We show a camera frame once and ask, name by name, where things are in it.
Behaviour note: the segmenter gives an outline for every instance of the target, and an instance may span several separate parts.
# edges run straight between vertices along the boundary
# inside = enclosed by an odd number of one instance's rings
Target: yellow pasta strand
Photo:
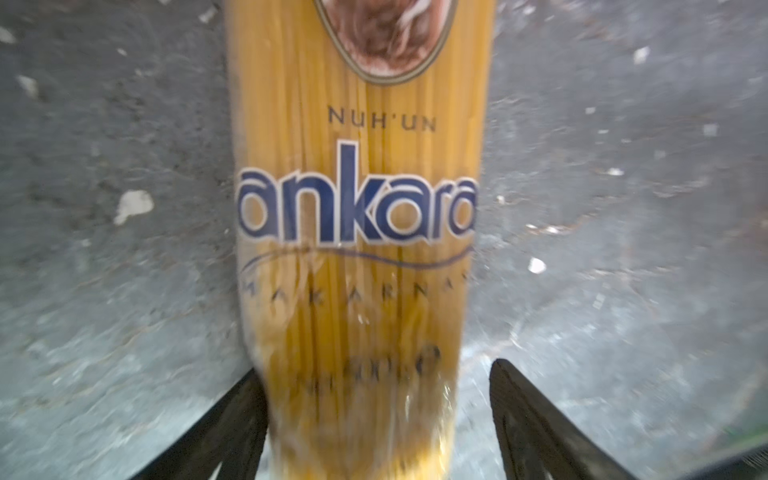
[[[227,4],[243,331],[277,478],[448,471],[494,10]]]

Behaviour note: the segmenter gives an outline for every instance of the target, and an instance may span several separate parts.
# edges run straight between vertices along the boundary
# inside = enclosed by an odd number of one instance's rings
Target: plastic packaging
[[[441,478],[493,0],[230,0],[243,331],[284,479]]]

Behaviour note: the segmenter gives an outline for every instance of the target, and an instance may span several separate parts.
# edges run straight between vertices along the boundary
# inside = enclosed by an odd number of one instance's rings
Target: wavy line
[[[464,250],[462,250],[461,252],[454,255],[453,257],[448,257],[445,260],[440,260],[439,262],[431,262],[431,263],[419,263],[419,262],[401,262],[399,260],[392,260],[385,257],[379,257],[378,255],[373,255],[372,253],[359,252],[357,250],[349,250],[346,248],[303,247],[303,248],[294,248],[291,250],[276,250],[273,252],[262,253],[261,255],[257,255],[254,258],[250,259],[248,263],[246,263],[243,266],[243,268],[240,270],[240,274],[242,275],[243,273],[245,273],[246,270],[254,266],[257,266],[259,263],[275,260],[276,258],[283,257],[285,255],[293,255],[297,253],[310,253],[310,252],[328,253],[331,255],[339,255],[340,257],[363,258],[365,260],[372,260],[374,262],[385,263],[387,265],[393,265],[399,268],[411,268],[414,270],[434,270],[437,268],[443,268],[444,266],[452,265],[453,263],[456,263],[462,258],[469,255],[473,251],[475,251],[475,248],[472,245],[470,245],[466,247]]]

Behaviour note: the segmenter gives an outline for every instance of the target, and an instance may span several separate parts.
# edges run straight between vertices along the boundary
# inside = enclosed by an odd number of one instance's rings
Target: oval picture
[[[421,74],[445,43],[458,0],[315,0],[350,67],[372,83]]]

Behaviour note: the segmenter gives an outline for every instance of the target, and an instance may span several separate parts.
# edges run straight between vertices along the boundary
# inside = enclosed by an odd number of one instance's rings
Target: spaghetti
[[[243,331],[286,479],[441,478],[493,0],[230,0]]]

